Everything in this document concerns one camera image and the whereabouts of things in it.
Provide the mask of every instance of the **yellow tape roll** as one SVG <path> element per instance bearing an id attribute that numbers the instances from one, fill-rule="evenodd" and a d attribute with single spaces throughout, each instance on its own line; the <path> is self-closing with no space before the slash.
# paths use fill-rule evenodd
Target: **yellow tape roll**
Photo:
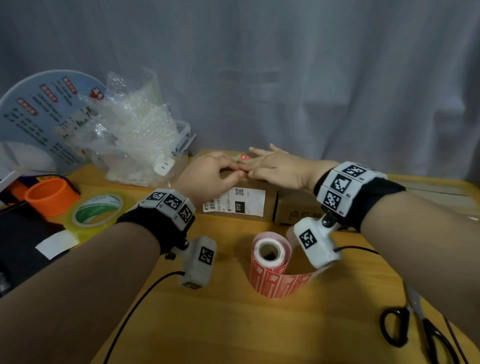
<path id="1" fill-rule="evenodd" d="M 82 198 L 65 213 L 63 225 L 81 244 L 115 224 L 132 206 L 133 200 L 117 191 Z"/>

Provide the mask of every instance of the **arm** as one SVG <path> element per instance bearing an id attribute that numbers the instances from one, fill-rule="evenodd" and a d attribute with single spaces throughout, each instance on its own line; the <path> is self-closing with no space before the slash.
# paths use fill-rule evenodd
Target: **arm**
<path id="1" fill-rule="evenodd" d="M 313 161 L 271 145 L 239 164 L 252 178 L 313 191 L 333 161 Z M 399 275 L 480 347 L 480 225 L 407 192 L 380 199 L 361 233 Z"/>
<path id="2" fill-rule="evenodd" d="M 213 152 L 189 165 L 174 188 L 201 204 L 243 175 L 221 179 L 224 168 L 238 169 Z M 161 245 L 140 225 L 116 224 L 0 299 L 2 363 L 89 363 L 152 272 Z"/>

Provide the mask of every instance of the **orange ring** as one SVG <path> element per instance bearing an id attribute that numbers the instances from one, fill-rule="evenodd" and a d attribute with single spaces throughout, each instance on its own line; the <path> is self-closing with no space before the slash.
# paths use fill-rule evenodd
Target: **orange ring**
<path id="1" fill-rule="evenodd" d="M 30 187 L 25 200 L 46 218 L 66 212 L 80 196 L 62 178 L 52 178 Z"/>

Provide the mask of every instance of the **curtain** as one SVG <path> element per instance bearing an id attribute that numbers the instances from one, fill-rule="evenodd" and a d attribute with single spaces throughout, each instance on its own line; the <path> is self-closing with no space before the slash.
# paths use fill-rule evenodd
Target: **curtain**
<path id="1" fill-rule="evenodd" d="M 479 25 L 475 0 L 3 0 L 0 93 L 145 66 L 196 150 L 480 180 Z"/>

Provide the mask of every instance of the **black cable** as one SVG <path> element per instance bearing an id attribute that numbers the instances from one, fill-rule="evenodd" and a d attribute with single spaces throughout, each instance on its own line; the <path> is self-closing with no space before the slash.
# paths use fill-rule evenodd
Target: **black cable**
<path id="1" fill-rule="evenodd" d="M 452 329 L 452 325 L 450 325 L 450 321 L 448 321 L 448 319 L 445 317 L 445 315 L 442 315 L 444 317 L 444 320 L 445 320 L 445 324 L 447 325 L 447 328 L 448 328 L 448 331 L 450 332 L 450 335 L 452 335 L 452 338 L 453 338 L 453 341 L 455 343 L 455 346 L 456 346 L 456 349 L 458 350 L 458 352 L 460 353 L 460 356 L 462 357 L 463 359 L 463 362 L 465 364 L 468 364 L 468 360 L 465 356 L 465 354 L 463 354 L 463 350 L 460 346 L 460 343 L 458 342 L 458 340 L 456 339 L 456 336 L 455 336 L 455 333 L 453 332 L 453 329 Z"/>
<path id="2" fill-rule="evenodd" d="M 105 360 L 103 361 L 103 364 L 107 364 L 108 360 L 110 359 L 110 356 L 112 355 L 112 351 L 113 351 L 113 348 L 115 347 L 115 344 L 117 343 L 117 340 L 119 339 L 120 337 L 120 334 L 121 332 L 123 331 L 123 329 L 125 328 L 125 325 L 127 324 L 128 320 L 130 319 L 130 317 L 132 316 L 132 314 L 134 313 L 135 309 L 138 307 L 138 305 L 143 301 L 143 299 L 150 293 L 150 291 L 157 285 L 159 284 L 161 281 L 163 281 L 165 278 L 168 278 L 170 276 L 174 276 L 174 275 L 179 275 L 179 276 L 184 276 L 185 275 L 185 272 L 180 272 L 180 271 L 177 271 L 177 272 L 171 272 L 171 273 L 168 273 L 166 275 L 164 275 L 162 278 L 158 279 L 154 284 L 152 284 L 150 286 L 149 289 L 146 290 L 146 292 L 140 297 L 140 299 L 137 301 L 137 303 L 135 304 L 135 306 L 133 306 L 132 310 L 128 313 L 127 317 L 125 318 L 125 320 L 123 321 L 122 325 L 120 326 L 119 328 L 119 331 L 117 332 L 117 334 L 115 335 L 115 338 L 113 339 L 113 342 L 112 344 L 110 345 L 110 349 L 108 350 L 108 353 L 107 353 L 107 356 L 105 357 Z"/>
<path id="3" fill-rule="evenodd" d="M 333 251 L 334 251 L 335 253 L 338 253 L 340 250 L 344 250 L 344 249 L 360 249 L 360 250 L 365 250 L 366 252 L 378 254 L 378 252 L 376 252 L 376 251 L 373 250 L 373 249 L 364 248 L 363 246 L 356 246 L 356 245 L 339 246 L 338 248 L 335 248 Z"/>
<path id="4" fill-rule="evenodd" d="M 365 250 L 366 252 L 370 252 L 370 253 L 374 253 L 374 254 L 378 254 L 380 255 L 377 251 L 373 250 L 373 249 L 369 249 L 369 248 L 364 248 L 363 246 L 356 246 L 356 245 L 345 245 L 345 246 L 340 246 L 338 248 L 335 248 L 333 251 L 334 252 L 339 252 L 343 249 L 360 249 L 360 250 Z M 448 319 L 445 317 L 445 315 L 442 315 L 444 317 L 444 320 L 445 320 L 445 323 L 447 325 L 447 328 L 448 328 L 448 331 L 450 332 L 450 335 L 452 336 L 453 338 L 453 341 L 455 343 L 455 346 L 458 350 L 458 352 L 460 353 L 460 356 L 462 357 L 463 359 L 463 362 L 465 364 L 469 364 L 468 363 L 468 360 L 467 358 L 465 357 L 465 354 L 463 354 L 463 350 L 460 346 L 460 343 L 458 342 L 458 340 L 456 339 L 456 336 L 455 336 L 455 333 L 453 332 L 453 329 L 452 329 L 452 326 L 450 325 L 450 321 L 448 321 Z"/>

